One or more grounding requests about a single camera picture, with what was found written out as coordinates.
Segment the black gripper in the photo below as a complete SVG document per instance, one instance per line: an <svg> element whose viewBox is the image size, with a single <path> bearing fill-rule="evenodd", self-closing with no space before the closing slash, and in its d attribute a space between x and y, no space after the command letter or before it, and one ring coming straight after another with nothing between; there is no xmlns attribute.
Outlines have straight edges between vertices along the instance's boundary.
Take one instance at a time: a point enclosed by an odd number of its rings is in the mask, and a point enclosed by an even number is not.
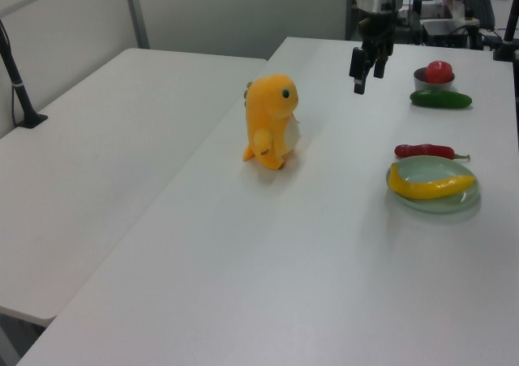
<svg viewBox="0 0 519 366"><path fill-rule="evenodd" d="M354 47L352 50L349 73L354 79L356 94L363 95L365 92L367 55L369 58L377 58L373 76L384 78L388 56L393 52L395 27L394 14L360 12L358 33L362 38L362 48Z"/></svg>

